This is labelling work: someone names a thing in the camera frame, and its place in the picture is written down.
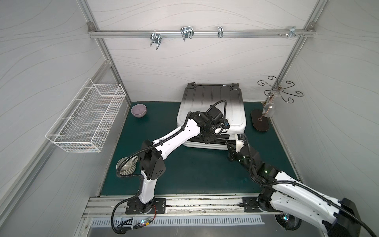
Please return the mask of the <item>clear wine glass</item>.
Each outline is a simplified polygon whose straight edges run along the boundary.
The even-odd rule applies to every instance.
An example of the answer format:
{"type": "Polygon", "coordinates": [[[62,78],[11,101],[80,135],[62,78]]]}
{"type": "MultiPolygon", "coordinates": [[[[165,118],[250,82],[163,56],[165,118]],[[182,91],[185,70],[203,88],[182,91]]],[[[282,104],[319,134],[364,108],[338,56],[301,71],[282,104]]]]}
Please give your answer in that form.
{"type": "Polygon", "coordinates": [[[275,104],[272,102],[268,102],[262,111],[262,116],[266,118],[271,118],[275,112],[275,104]]]}

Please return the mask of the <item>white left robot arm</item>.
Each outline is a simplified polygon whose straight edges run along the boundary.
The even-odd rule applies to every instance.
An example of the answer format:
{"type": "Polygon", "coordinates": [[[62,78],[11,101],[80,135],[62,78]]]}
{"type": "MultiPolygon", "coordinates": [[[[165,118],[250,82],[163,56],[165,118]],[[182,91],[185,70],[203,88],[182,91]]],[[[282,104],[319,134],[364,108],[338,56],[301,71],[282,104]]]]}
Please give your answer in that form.
{"type": "Polygon", "coordinates": [[[138,196],[141,205],[152,204],[157,179],[165,172],[164,160],[174,150],[193,137],[198,137],[201,143],[210,144],[219,138],[223,130],[229,128],[226,108],[226,100],[220,100],[210,105],[205,112],[188,112],[180,127],[143,149],[140,165],[144,181],[138,196]]]}

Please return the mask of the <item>white vented strip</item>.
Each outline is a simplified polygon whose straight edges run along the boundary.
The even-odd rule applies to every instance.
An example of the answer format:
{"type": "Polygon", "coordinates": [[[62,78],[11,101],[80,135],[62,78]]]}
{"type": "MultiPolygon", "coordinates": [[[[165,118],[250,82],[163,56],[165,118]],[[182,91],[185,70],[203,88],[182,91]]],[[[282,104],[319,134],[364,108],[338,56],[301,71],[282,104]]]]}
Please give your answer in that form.
{"type": "MultiPolygon", "coordinates": [[[[143,217],[118,217],[114,218],[114,225],[121,221],[127,222],[126,227],[139,223],[145,223],[143,217]]],[[[153,227],[175,227],[175,226],[245,226],[264,225],[261,215],[222,215],[222,216],[158,216],[148,226],[153,227]]],[[[110,218],[94,218],[91,223],[93,228],[111,227],[110,218]]]]}

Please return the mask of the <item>black cooling fan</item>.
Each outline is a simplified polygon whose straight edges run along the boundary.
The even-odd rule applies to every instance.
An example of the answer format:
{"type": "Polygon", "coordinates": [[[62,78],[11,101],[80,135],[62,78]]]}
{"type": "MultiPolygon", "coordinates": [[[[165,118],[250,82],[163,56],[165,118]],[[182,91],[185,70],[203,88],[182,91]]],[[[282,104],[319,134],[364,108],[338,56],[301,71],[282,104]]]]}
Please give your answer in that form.
{"type": "Polygon", "coordinates": [[[295,231],[300,228],[302,220],[288,213],[275,215],[276,222],[287,231],[295,231]]]}

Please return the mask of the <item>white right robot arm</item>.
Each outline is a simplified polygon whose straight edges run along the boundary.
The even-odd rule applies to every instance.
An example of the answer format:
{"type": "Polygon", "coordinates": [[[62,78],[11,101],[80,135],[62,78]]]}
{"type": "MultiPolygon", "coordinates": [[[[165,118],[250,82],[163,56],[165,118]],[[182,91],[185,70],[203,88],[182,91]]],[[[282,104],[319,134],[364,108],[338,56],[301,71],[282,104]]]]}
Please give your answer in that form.
{"type": "Polygon", "coordinates": [[[329,237],[358,237],[360,218],[353,201],[329,197],[295,180],[261,160],[247,141],[226,144],[231,162],[239,162],[254,183],[262,188],[253,202],[262,212],[279,211],[277,222],[290,230],[289,220],[299,219],[318,227],[329,237]]]}

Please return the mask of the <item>dark oval stand base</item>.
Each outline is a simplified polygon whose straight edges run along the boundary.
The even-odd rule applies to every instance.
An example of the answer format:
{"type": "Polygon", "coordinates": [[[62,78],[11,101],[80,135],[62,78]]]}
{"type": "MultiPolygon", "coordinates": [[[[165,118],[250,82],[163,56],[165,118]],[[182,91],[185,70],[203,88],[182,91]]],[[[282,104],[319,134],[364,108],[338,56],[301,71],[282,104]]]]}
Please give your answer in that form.
{"type": "Polygon", "coordinates": [[[267,132],[269,130],[268,118],[263,115],[261,109],[256,109],[251,112],[253,127],[259,132],[267,132]]]}

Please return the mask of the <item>aluminium top crossbar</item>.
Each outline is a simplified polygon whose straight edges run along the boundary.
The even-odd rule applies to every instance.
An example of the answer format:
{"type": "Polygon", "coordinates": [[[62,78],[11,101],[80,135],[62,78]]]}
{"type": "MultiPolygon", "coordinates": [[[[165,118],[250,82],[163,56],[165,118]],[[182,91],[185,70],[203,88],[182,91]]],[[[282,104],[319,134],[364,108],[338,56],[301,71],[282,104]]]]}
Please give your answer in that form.
{"type": "MultiPolygon", "coordinates": [[[[180,30],[97,30],[89,32],[91,38],[113,39],[131,38],[143,39],[150,38],[152,32],[157,31],[163,39],[182,38],[180,30]]],[[[194,38],[216,38],[218,39],[218,29],[212,30],[193,30],[194,38]]],[[[278,34],[285,34],[289,29],[284,30],[227,30],[224,29],[222,38],[280,38],[278,34]]],[[[298,33],[305,34],[304,37],[313,37],[316,31],[296,29],[298,33]]]]}

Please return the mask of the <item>purple ceramic bowl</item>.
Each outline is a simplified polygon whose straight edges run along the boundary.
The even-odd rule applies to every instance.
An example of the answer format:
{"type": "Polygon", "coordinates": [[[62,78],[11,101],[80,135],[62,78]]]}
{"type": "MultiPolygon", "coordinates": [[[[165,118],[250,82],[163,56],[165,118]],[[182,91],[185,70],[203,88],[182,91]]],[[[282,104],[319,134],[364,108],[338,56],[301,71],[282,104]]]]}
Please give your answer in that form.
{"type": "Polygon", "coordinates": [[[136,104],[131,108],[131,113],[136,118],[142,118],[147,113],[147,107],[144,104],[136,104]]]}

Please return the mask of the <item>black and white hardshell suitcase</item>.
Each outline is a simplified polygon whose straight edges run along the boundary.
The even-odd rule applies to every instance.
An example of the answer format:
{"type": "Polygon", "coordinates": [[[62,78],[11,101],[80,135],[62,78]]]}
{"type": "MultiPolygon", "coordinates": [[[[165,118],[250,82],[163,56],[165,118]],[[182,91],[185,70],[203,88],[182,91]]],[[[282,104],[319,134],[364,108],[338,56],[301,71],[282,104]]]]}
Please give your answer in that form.
{"type": "Polygon", "coordinates": [[[200,134],[184,143],[191,148],[227,150],[227,144],[235,144],[238,134],[246,128],[246,117],[239,84],[189,83],[184,91],[177,125],[181,126],[188,112],[200,112],[210,125],[200,134]]]}

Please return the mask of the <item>grey ribbed ceramic mug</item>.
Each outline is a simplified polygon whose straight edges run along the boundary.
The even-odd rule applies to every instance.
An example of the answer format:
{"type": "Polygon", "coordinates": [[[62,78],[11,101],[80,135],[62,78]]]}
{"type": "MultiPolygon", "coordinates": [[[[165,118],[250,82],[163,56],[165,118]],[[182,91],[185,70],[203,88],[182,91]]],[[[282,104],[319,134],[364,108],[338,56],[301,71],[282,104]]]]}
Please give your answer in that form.
{"type": "Polygon", "coordinates": [[[120,169],[119,173],[116,174],[116,176],[118,178],[126,178],[130,175],[133,175],[137,167],[137,161],[138,156],[134,156],[131,159],[128,159],[127,157],[120,159],[116,164],[116,169],[118,169],[121,164],[123,164],[123,166],[120,169]]]}

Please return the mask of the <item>metal bracket hook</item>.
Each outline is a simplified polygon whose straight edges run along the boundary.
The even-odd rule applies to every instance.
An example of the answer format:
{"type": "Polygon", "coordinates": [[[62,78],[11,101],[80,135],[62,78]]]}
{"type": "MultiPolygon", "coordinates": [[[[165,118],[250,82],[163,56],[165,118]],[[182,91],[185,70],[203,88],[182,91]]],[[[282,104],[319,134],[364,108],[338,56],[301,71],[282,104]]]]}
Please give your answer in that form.
{"type": "Polygon", "coordinates": [[[185,26],[180,29],[181,36],[183,38],[183,41],[186,41],[186,39],[192,39],[194,35],[193,27],[192,26],[185,26]]]}
{"type": "Polygon", "coordinates": [[[159,49],[160,47],[160,44],[162,42],[162,36],[160,33],[158,33],[157,31],[154,31],[151,33],[150,35],[150,46],[152,46],[153,44],[156,45],[156,50],[159,49]]]}
{"type": "Polygon", "coordinates": [[[303,33],[298,33],[296,31],[296,27],[292,27],[289,29],[289,31],[285,34],[278,34],[282,38],[302,38],[305,36],[303,33]]]}
{"type": "Polygon", "coordinates": [[[224,35],[224,28],[222,26],[218,27],[218,38],[221,39],[224,35]]]}

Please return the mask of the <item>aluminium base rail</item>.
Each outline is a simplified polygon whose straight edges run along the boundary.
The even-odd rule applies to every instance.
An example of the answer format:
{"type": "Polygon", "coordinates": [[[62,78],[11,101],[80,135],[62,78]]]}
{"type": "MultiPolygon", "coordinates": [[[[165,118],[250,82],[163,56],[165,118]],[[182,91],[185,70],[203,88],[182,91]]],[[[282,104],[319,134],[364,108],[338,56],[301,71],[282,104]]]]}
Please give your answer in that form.
{"type": "MultiPolygon", "coordinates": [[[[244,197],[255,198],[257,194],[204,194],[204,195],[157,195],[165,201],[155,201],[158,216],[205,216],[248,215],[244,197]]],[[[83,217],[110,217],[117,203],[127,196],[100,196],[90,198],[83,217]]]]}

